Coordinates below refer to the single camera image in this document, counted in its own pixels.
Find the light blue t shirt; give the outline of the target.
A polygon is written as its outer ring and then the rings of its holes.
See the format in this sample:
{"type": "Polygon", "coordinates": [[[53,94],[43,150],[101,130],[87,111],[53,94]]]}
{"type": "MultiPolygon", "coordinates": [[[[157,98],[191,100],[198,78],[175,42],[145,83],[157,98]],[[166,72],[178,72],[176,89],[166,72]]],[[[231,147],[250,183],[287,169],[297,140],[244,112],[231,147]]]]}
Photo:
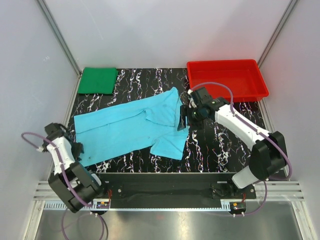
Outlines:
{"type": "Polygon", "coordinates": [[[188,129],[178,130],[182,102],[177,88],[140,100],[74,116],[75,138],[88,167],[132,151],[182,160],[188,129]]]}

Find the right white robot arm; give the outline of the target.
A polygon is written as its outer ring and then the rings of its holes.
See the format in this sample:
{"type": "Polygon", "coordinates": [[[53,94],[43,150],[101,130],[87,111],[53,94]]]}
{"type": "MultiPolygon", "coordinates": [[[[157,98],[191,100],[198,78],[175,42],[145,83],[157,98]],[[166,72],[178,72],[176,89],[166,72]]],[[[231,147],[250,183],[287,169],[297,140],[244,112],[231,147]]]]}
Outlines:
{"type": "Polygon", "coordinates": [[[229,129],[251,151],[248,165],[235,173],[227,183],[214,189],[213,192],[218,196],[239,198],[245,188],[266,181],[289,165],[285,138],[279,131],[269,132],[258,127],[222,97],[193,96],[191,102],[191,105],[183,104],[178,108],[178,131],[187,127],[201,130],[205,120],[212,120],[229,129]]]}

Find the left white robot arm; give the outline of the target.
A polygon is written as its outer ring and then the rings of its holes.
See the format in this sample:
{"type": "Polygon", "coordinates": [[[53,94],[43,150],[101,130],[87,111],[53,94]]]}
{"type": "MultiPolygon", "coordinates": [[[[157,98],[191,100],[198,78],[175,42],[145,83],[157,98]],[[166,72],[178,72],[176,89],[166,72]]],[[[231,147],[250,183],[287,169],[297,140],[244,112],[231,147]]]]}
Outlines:
{"type": "Polygon", "coordinates": [[[51,154],[54,162],[48,184],[66,207],[77,213],[83,207],[92,206],[94,199],[103,198],[108,193],[108,186],[98,174],[81,164],[83,144],[73,142],[67,128],[60,123],[50,123],[44,130],[47,137],[42,147],[51,154]]]}

